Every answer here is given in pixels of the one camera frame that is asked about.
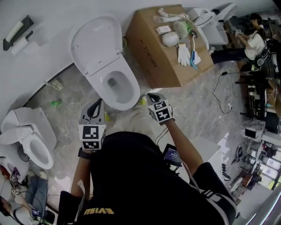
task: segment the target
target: wristwatch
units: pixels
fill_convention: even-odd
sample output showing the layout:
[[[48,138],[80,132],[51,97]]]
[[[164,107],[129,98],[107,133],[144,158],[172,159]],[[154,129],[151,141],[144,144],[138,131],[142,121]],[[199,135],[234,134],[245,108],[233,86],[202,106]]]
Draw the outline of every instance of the wristwatch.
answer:
[[[80,148],[79,152],[78,152],[78,157],[81,157],[86,160],[90,160],[90,159],[92,159],[92,153],[86,153],[83,151],[82,148]]]

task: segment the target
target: person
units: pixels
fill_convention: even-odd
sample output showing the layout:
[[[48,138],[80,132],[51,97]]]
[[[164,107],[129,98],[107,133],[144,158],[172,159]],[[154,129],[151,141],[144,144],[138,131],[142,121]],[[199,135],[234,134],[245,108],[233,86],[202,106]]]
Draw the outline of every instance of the person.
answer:
[[[263,30],[262,18],[257,13],[250,16],[252,25],[256,31],[250,36],[244,34],[234,35],[245,45],[245,48],[238,49],[224,49],[215,51],[214,48],[210,50],[210,54],[214,64],[227,61],[241,61],[243,59],[255,60],[256,56],[260,56],[265,49],[265,32]]]
[[[60,194],[58,225],[155,220],[232,224],[237,214],[235,210],[226,209],[228,203],[224,204],[223,210],[213,206],[215,204],[208,197],[185,182],[165,163],[159,147],[149,137],[152,129],[147,111],[145,104],[139,104],[134,108],[133,116],[128,117],[134,132],[127,128],[126,131],[107,135],[101,150],[95,152],[80,149],[71,191]],[[224,196],[235,208],[211,164],[203,162],[173,119],[164,123],[198,188],[208,190],[204,193],[208,193],[209,197],[214,193]],[[93,182],[91,199],[90,177]]]
[[[44,216],[47,192],[47,174],[45,171],[41,170],[40,177],[34,174],[31,176],[25,197],[23,197],[21,193],[19,194],[22,204],[16,202],[8,203],[3,197],[0,197],[0,211],[4,216],[11,216],[14,218],[19,224],[39,224],[39,220],[37,220],[37,216],[32,214],[32,210],[34,210],[33,213],[37,213],[39,217]]]

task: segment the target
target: marble floor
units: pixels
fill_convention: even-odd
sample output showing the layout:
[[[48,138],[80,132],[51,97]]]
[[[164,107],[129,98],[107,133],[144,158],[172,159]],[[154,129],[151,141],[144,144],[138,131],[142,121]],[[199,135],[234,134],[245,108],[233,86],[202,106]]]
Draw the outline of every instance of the marble floor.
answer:
[[[141,94],[151,91],[141,69],[128,49],[125,50],[124,58],[138,80]],[[230,113],[221,112],[219,103],[213,96],[213,90],[222,72],[233,72],[234,70],[232,62],[220,64],[183,87],[165,88],[159,91],[169,100],[173,107],[176,123],[188,138],[201,136],[213,143],[218,143],[226,133],[229,133],[226,146],[230,148],[230,151],[225,156],[229,157],[227,167],[234,158],[237,146],[242,142],[240,126],[243,117],[239,113],[244,111],[244,103],[240,85],[234,84],[239,75],[229,75],[232,85],[228,76],[222,76],[216,89],[216,95],[222,103],[232,93],[229,102],[233,109]],[[78,123],[81,110],[86,104],[99,98],[75,66],[62,73],[58,79],[63,83],[62,90],[57,91],[46,86],[27,103],[27,107],[42,107],[57,137],[54,166],[47,171],[49,178],[47,201],[55,209],[58,207],[59,196],[57,195],[60,194],[60,191],[70,191],[78,162],[77,154],[80,148]],[[60,106],[51,105],[51,101],[54,100],[61,100],[62,104]],[[113,110],[107,105],[105,110],[113,121],[121,118],[124,113]],[[155,137],[164,129],[157,123],[151,126]],[[165,141],[166,138],[162,138],[161,145],[164,145]],[[36,171],[36,165],[31,163],[31,169]]]

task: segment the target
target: black pants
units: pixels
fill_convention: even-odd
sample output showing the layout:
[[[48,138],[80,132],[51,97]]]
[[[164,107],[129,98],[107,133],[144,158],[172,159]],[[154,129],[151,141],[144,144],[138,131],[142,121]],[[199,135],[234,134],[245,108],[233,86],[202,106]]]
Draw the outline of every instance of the black pants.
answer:
[[[243,59],[248,59],[245,54],[244,48],[237,48],[237,49],[224,49],[220,51],[215,51],[211,54],[212,60],[214,64],[220,62],[227,62],[227,61],[241,61]]]

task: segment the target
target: black t-shirt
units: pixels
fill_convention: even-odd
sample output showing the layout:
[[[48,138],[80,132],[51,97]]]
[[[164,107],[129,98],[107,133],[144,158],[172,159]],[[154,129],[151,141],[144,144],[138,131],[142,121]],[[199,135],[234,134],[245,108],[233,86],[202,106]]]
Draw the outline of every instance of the black t-shirt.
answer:
[[[102,149],[93,154],[91,176],[93,197],[84,203],[78,224],[167,220],[224,224],[206,198],[169,169],[159,148],[145,135],[107,136]],[[210,163],[199,166],[193,178],[200,189],[231,199]],[[58,224],[74,221],[80,201],[61,192]]]

